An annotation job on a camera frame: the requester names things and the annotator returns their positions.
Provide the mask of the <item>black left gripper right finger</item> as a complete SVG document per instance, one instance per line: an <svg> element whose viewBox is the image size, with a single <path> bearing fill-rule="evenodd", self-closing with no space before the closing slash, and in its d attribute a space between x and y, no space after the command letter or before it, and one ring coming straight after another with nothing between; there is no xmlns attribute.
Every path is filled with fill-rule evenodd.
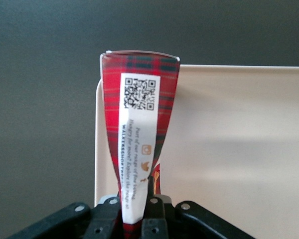
<svg viewBox="0 0 299 239"><path fill-rule="evenodd" d="M253 237L193 201L173 206L171 198L154 193L149 178L142 239L252 239Z"/></svg>

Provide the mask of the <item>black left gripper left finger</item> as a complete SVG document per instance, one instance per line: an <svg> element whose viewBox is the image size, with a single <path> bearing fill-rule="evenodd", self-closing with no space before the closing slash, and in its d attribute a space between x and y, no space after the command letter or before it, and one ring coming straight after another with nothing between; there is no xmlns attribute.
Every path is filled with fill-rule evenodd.
<svg viewBox="0 0 299 239"><path fill-rule="evenodd" d="M90 208L82 202L67 207L10 235L9 239L111 239L119 217L120 203L116 195L100 199Z"/></svg>

